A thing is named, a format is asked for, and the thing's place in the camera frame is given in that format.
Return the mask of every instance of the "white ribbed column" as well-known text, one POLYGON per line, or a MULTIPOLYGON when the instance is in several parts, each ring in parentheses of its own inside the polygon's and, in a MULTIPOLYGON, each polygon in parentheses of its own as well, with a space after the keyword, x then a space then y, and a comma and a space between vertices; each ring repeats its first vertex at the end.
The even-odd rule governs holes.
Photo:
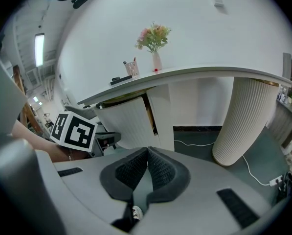
POLYGON ((212 155, 223 166, 235 163, 254 143, 274 107, 278 85, 234 78, 228 112, 212 155))

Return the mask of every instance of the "power strip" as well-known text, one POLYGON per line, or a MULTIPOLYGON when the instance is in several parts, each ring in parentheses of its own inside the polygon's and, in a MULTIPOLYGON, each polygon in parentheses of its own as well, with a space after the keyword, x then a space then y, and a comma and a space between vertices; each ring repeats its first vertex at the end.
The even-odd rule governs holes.
POLYGON ((277 182, 280 183, 282 181, 283 181, 283 176, 279 176, 277 178, 274 178, 273 180, 270 181, 270 186, 271 187, 276 186, 277 182))

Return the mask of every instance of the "fluorescent light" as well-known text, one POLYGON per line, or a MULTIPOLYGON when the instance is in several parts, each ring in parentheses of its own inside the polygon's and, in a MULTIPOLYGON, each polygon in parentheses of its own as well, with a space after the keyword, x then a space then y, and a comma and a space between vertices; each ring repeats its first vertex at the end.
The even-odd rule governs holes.
POLYGON ((35 63, 36 67, 43 65, 44 63, 44 40, 45 34, 37 34, 35 36, 35 63))

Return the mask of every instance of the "black padding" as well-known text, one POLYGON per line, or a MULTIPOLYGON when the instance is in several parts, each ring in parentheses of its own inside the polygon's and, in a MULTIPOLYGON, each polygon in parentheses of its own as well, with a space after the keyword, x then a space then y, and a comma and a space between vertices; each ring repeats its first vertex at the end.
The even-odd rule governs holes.
POLYGON ((106 166, 100 173, 100 182, 111 198, 133 202, 133 190, 147 169, 147 148, 106 166))
POLYGON ((75 173, 78 173, 81 171, 83 171, 81 168, 75 167, 72 169, 60 170, 60 171, 58 171, 58 174, 60 177, 65 177, 65 176, 72 175, 72 174, 75 174, 75 173))
POLYGON ((173 201, 190 182, 189 170, 182 163, 153 147, 148 147, 148 169, 154 192, 148 194, 147 205, 173 201))
POLYGON ((223 189, 217 191, 217 194, 242 228, 246 228, 259 219, 232 189, 223 189))

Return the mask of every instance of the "person's arm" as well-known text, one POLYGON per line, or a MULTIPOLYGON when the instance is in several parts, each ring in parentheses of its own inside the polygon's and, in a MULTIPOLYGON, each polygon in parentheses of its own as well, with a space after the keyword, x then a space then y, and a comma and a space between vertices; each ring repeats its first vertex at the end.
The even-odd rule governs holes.
MULTIPOLYGON (((18 120, 13 126, 12 136, 14 138, 26 139, 35 150, 42 150, 47 152, 53 163, 69 161, 68 148, 59 146, 56 143, 50 142, 35 135, 18 120)), ((83 159, 87 156, 87 152, 73 150, 71 156, 73 160, 83 159)))

